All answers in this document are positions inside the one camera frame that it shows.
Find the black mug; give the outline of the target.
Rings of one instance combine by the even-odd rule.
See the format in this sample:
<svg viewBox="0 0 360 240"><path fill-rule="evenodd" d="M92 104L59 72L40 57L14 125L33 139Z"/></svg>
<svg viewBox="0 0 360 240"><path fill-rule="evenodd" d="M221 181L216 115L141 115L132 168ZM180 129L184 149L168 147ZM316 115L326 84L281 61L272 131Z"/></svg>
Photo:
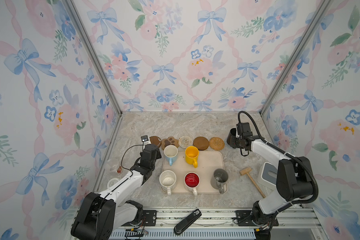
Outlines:
<svg viewBox="0 0 360 240"><path fill-rule="evenodd" d="M236 134L237 134L237 129L236 128L232 128L230 131L229 131L229 134L227 137L230 137L231 138L231 146L233 149L236 149L238 146L237 146L237 138L236 138Z"/></svg>

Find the scratched dark wooden coaster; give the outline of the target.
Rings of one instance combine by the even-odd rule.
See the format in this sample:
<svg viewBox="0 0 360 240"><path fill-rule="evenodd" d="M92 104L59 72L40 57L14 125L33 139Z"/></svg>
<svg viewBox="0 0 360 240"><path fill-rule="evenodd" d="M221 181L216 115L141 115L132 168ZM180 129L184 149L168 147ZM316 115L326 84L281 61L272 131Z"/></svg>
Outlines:
<svg viewBox="0 0 360 240"><path fill-rule="evenodd" d="M157 147L160 147L162 145L161 138L159 138L157 136L151 136L150 142L151 142L151 144L156 145Z"/></svg>

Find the wicker rattan coaster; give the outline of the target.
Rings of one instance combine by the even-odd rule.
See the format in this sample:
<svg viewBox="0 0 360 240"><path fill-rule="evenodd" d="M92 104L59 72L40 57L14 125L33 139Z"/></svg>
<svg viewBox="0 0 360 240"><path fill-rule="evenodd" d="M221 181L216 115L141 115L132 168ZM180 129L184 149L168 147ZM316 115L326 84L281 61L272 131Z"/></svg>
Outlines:
<svg viewBox="0 0 360 240"><path fill-rule="evenodd" d="M218 137L212 137L209 141L209 146L214 150L214 151L221 151L224 149L225 147L225 142Z"/></svg>

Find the cork paw print coaster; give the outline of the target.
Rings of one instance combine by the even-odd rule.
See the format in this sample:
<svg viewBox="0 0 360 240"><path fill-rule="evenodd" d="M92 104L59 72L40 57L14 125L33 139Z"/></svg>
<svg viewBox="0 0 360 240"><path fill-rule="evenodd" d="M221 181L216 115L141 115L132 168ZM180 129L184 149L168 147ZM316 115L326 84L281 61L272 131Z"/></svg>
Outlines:
<svg viewBox="0 0 360 240"><path fill-rule="evenodd" d="M168 137L166 139L162 139L161 148L164 150L167 146L173 145L175 147L179 147L179 140L175 139L174 137Z"/></svg>

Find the plain round wooden coaster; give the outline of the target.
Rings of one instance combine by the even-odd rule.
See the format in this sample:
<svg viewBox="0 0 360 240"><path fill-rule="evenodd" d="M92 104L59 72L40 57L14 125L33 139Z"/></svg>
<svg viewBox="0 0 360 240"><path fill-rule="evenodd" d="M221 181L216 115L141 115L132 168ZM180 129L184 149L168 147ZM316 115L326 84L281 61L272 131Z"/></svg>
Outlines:
<svg viewBox="0 0 360 240"><path fill-rule="evenodd" d="M193 146L196 147L199 151L208 149L209 145L209 140L205 137L196 137L193 141Z"/></svg>

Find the multicolour woven rope coaster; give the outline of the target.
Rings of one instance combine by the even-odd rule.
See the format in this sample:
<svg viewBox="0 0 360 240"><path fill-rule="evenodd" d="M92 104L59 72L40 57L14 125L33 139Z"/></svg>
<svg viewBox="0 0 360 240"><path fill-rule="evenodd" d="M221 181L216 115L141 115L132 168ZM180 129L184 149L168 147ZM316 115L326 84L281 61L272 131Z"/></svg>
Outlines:
<svg viewBox="0 0 360 240"><path fill-rule="evenodd" d="M179 138L179 146L186 149L193 145L193 139L189 136L182 136Z"/></svg>

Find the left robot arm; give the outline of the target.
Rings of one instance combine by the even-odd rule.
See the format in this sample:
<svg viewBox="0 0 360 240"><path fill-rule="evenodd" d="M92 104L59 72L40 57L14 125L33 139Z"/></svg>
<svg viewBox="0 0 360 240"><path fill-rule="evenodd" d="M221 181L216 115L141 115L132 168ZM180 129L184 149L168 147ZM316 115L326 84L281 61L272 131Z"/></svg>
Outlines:
<svg viewBox="0 0 360 240"><path fill-rule="evenodd" d="M79 208L71 235L79 240L108 240L122 225L140 224L143 205L126 198L152 176L161 157L158 146L147 144L121 180L100 193L89 193Z"/></svg>

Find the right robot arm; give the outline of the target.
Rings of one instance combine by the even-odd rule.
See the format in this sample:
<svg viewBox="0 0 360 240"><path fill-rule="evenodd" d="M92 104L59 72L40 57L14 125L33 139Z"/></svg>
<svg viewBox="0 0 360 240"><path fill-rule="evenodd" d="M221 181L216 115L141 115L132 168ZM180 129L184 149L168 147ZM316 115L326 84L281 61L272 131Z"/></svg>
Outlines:
<svg viewBox="0 0 360 240"><path fill-rule="evenodd" d="M277 168L276 190L255 202L251 221L261 231L270 231L276 216L295 204L314 202L319 196L318 183L306 157L287 153L259 135L253 135L249 123L238 123L230 130L234 148L253 152Z"/></svg>

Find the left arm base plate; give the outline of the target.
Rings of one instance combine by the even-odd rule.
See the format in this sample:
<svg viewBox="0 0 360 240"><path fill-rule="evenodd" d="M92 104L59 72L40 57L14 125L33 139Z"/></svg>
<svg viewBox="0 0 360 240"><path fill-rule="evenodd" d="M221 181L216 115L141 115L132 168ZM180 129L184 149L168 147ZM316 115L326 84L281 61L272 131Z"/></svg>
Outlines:
<svg viewBox="0 0 360 240"><path fill-rule="evenodd" d="M154 227L157 222L157 213L156 210L143 210L141 216L137 216L133 221L125 223L123 227Z"/></svg>

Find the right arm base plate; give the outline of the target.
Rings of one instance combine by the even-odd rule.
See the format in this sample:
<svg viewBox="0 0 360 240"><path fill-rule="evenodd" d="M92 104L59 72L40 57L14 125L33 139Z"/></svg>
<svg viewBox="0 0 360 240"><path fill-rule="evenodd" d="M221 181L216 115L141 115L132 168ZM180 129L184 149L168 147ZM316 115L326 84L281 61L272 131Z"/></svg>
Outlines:
<svg viewBox="0 0 360 240"><path fill-rule="evenodd" d="M266 227L269 226L273 214L265 215L262 212L253 213L252 210L235 211L234 223L240 227Z"/></svg>

